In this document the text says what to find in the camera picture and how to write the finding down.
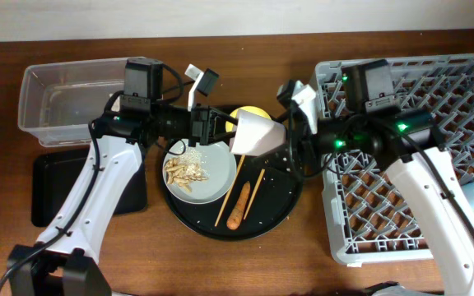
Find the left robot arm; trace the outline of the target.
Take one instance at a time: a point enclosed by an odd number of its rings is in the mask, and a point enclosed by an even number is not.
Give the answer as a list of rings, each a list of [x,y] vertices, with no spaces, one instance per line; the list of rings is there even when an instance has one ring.
[[[123,89],[114,92],[103,113],[88,124],[91,143],[86,162],[62,207],[32,247],[16,245],[0,279],[14,295],[111,295],[98,267],[105,231],[125,187],[143,165],[144,153],[160,138],[179,140],[184,147],[207,146],[230,139],[215,134],[215,121],[236,119],[195,102],[209,95],[219,75],[189,65],[193,85],[187,107],[164,98],[163,73],[184,82],[173,68],[151,58],[126,61]]]

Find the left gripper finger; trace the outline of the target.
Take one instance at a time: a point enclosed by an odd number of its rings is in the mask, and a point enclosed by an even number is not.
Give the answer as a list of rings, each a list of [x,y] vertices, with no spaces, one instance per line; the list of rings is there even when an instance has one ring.
[[[211,142],[220,142],[220,141],[229,141],[231,138],[235,137],[236,132],[226,132],[222,134],[217,134],[215,135],[212,139]]]
[[[216,116],[218,118],[222,118],[225,122],[229,122],[229,123],[234,124],[234,125],[238,124],[238,119],[230,116],[227,113],[216,112]]]

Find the yellow bowl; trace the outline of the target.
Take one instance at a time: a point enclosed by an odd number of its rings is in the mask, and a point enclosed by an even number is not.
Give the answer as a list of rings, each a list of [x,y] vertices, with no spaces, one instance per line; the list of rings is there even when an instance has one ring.
[[[242,106],[242,107],[239,107],[237,109],[234,109],[231,113],[230,113],[230,116],[232,118],[235,118],[237,116],[237,113],[240,111],[240,110],[243,110],[243,111],[246,111],[246,112],[249,112],[249,113],[252,113],[252,114],[255,114],[255,115],[258,115],[262,118],[266,118],[266,119],[270,119],[270,115],[263,109],[260,109],[259,107],[255,107],[255,106]],[[233,124],[230,123],[230,122],[226,122],[225,123],[225,130],[227,132],[232,132],[233,131]]]

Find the carrot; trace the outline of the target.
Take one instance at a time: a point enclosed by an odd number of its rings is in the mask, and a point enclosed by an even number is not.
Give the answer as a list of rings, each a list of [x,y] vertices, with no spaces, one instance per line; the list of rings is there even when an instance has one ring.
[[[240,226],[244,218],[244,211],[249,199],[250,191],[251,184],[250,182],[246,182],[241,189],[238,201],[236,202],[228,220],[226,221],[226,226],[228,229],[237,230],[237,228]]]

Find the wooden chopstick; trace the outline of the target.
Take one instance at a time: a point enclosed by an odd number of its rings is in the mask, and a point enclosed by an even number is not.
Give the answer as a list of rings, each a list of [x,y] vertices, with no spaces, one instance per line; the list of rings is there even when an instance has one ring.
[[[214,224],[215,227],[218,226],[218,224],[219,224],[219,222],[220,222],[220,220],[221,220],[222,214],[224,213],[225,206],[226,206],[226,204],[227,204],[227,201],[228,201],[229,198],[230,198],[230,195],[231,195],[231,192],[232,192],[233,187],[234,187],[234,185],[235,185],[236,179],[237,179],[237,177],[239,176],[239,172],[240,172],[240,170],[241,170],[241,168],[242,168],[242,166],[243,166],[243,164],[244,164],[245,157],[246,157],[245,155],[241,155],[241,156],[240,156],[239,163],[238,163],[237,168],[236,168],[235,176],[234,176],[234,178],[233,178],[233,181],[232,181],[232,183],[231,183],[231,185],[230,185],[229,190],[226,192],[226,195],[225,195],[225,197],[224,197],[224,199],[223,199],[223,202],[222,202],[222,204],[221,204],[221,208],[220,208],[220,210],[219,210],[219,212],[218,212],[218,215],[217,215],[217,217],[216,217],[216,222],[215,222],[215,224]]]
[[[253,188],[253,191],[252,191],[252,195],[250,197],[250,200],[249,200],[249,203],[247,205],[247,208],[246,208],[246,211],[244,212],[244,220],[247,219],[248,215],[249,215],[249,212],[250,212],[250,209],[252,207],[252,204],[254,202],[254,199],[257,195],[257,192],[258,192],[258,189],[260,188],[260,185],[261,185],[261,182],[263,180],[263,175],[265,174],[265,169],[261,169],[259,175],[258,175],[258,179],[255,183],[255,186]]]

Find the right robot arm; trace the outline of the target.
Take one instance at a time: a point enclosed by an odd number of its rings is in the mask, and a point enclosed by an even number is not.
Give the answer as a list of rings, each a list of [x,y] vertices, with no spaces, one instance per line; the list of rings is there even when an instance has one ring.
[[[400,107],[384,59],[342,68],[348,113],[320,119],[315,90],[299,81],[286,87],[288,159],[298,179],[315,158],[314,175],[334,156],[371,155],[416,219],[438,265],[447,295],[474,295],[474,212],[453,169],[452,157],[430,113]]]

